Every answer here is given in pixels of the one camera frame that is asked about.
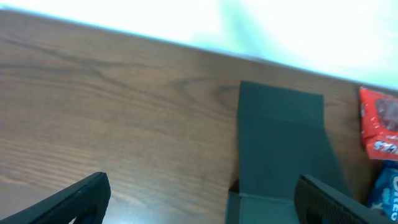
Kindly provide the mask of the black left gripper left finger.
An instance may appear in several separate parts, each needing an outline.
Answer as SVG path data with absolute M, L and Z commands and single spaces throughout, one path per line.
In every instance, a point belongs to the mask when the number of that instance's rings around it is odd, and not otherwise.
M 1 224 L 102 224 L 110 196 L 107 174 L 95 172 Z

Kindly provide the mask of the red Hacks candy bag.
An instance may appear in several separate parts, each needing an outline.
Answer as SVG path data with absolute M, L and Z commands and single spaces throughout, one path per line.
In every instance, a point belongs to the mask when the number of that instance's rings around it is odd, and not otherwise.
M 361 140 L 370 159 L 397 160 L 397 97 L 359 89 Z

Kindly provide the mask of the blue Oreo cookie pack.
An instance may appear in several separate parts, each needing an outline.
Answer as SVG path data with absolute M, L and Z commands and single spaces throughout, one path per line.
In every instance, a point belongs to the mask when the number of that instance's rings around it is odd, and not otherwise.
M 384 161 L 370 193 L 368 207 L 397 223 L 397 162 Z

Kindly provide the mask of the dark green gift box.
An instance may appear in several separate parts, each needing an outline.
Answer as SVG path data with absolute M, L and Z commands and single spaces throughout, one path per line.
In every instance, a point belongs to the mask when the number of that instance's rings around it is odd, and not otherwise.
M 238 159 L 226 223 L 298 223 L 294 191 L 304 174 L 351 195 L 325 130 L 321 95 L 242 81 Z

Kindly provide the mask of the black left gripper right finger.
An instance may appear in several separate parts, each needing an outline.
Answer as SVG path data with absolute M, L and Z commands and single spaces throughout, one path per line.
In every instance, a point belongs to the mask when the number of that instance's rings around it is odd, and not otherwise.
M 295 186 L 294 206 L 301 224 L 391 224 L 359 202 L 312 177 L 301 175 Z

